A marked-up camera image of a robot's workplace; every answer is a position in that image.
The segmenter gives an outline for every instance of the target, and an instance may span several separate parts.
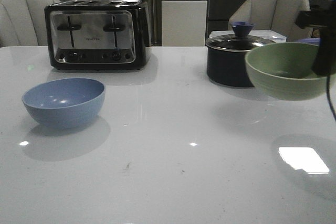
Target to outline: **cooking pot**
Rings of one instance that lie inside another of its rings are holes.
[[[206,73],[211,80],[220,84],[253,87],[245,68],[245,54],[269,43],[274,42],[251,35],[238,37],[228,34],[209,38],[205,41],[208,47]]]

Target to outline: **toaster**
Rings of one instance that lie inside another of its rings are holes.
[[[143,0],[71,0],[45,8],[50,63],[68,70],[141,69],[150,56]]]

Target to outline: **green bowl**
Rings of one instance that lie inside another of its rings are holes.
[[[297,42],[256,47],[245,55],[248,77],[257,89],[277,99],[315,98],[325,93],[327,79],[311,70],[318,48]]]

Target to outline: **table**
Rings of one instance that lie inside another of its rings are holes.
[[[326,98],[213,83],[206,54],[153,47],[140,71],[85,72],[52,68],[47,47],[0,48],[0,223],[335,223]],[[106,85],[97,119],[38,125],[22,94],[67,77]]]

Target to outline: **gray chair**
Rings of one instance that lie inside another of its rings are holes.
[[[0,0],[0,47],[46,46],[44,8],[59,0]]]
[[[231,23],[255,23],[254,30],[272,30],[287,37],[287,41],[310,38],[312,28],[301,29],[295,20],[301,10],[310,10],[308,0],[246,0],[229,19]]]

